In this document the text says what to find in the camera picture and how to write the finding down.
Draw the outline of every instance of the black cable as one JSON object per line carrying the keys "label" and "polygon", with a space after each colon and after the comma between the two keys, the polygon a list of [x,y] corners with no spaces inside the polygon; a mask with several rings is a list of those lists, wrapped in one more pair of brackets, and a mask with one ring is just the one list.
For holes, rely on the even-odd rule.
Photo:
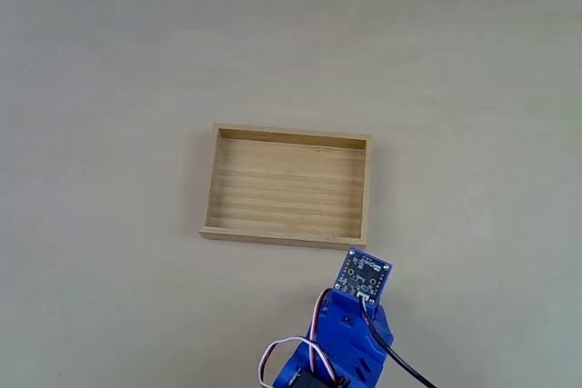
{"label": "black cable", "polygon": [[410,374],[412,377],[417,379],[424,386],[427,386],[428,388],[437,388],[435,385],[433,385],[431,382],[429,382],[422,374],[420,374],[414,368],[412,368],[410,365],[408,365],[408,363],[404,359],[402,359],[400,356],[398,356],[397,353],[394,350],[392,350],[392,347],[390,347],[386,343],[386,341],[384,341],[384,338],[382,338],[380,333],[378,333],[378,331],[376,330],[376,327],[372,323],[372,320],[370,320],[370,317],[367,314],[366,302],[364,301],[364,297],[360,297],[360,307],[362,308],[362,315],[364,315],[364,319],[366,320],[367,327],[370,329],[370,333],[372,334],[372,336],[374,337],[376,342],[380,345],[380,347],[382,347],[386,351],[386,353],[388,353],[390,355],[390,357],[396,361],[396,363],[398,365],[400,365],[402,368],[404,368],[408,372],[408,374]]}

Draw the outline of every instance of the mounting hole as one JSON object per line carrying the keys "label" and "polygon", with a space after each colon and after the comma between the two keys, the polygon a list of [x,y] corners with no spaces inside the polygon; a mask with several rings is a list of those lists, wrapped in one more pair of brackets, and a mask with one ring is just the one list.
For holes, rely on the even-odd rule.
{"label": "mounting hole", "polygon": [[362,373],[362,371],[358,367],[354,367],[354,370],[356,370],[357,377],[360,378],[360,381],[365,382],[366,381],[366,377],[364,376],[364,374]]}
{"label": "mounting hole", "polygon": [[366,370],[368,373],[371,372],[369,365],[367,364],[366,361],[364,361],[362,358],[360,358],[360,365],[362,365],[362,368],[364,370]]}

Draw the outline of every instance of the wood grain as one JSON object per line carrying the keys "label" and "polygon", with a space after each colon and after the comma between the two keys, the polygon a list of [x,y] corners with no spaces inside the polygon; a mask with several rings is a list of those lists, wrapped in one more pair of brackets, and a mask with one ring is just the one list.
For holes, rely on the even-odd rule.
{"label": "wood grain", "polygon": [[216,126],[208,238],[348,247],[366,243],[369,143],[247,126]]}

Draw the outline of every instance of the wooden box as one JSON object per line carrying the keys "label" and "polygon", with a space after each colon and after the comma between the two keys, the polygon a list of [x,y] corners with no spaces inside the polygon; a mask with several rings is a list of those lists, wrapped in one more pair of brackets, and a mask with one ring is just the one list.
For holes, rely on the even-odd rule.
{"label": "wooden box", "polygon": [[371,137],[215,124],[214,143],[201,235],[366,245]]}

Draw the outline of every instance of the electronic component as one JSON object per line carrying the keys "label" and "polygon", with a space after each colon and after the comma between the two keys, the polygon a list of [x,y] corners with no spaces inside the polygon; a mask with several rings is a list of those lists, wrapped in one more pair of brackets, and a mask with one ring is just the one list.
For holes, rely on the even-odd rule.
{"label": "electronic component", "polygon": [[378,301],[392,265],[374,256],[350,249],[334,288],[355,298],[364,297],[369,304]]}
{"label": "electronic component", "polygon": [[296,375],[289,388],[329,388],[329,385],[321,382],[311,373],[301,372]]}
{"label": "electronic component", "polygon": [[[380,296],[392,264],[349,249],[334,282],[317,297],[306,337],[269,344],[258,365],[262,388],[375,388],[391,356],[424,386],[436,388],[392,350]],[[280,343],[299,341],[273,384],[264,381],[266,361]]]}

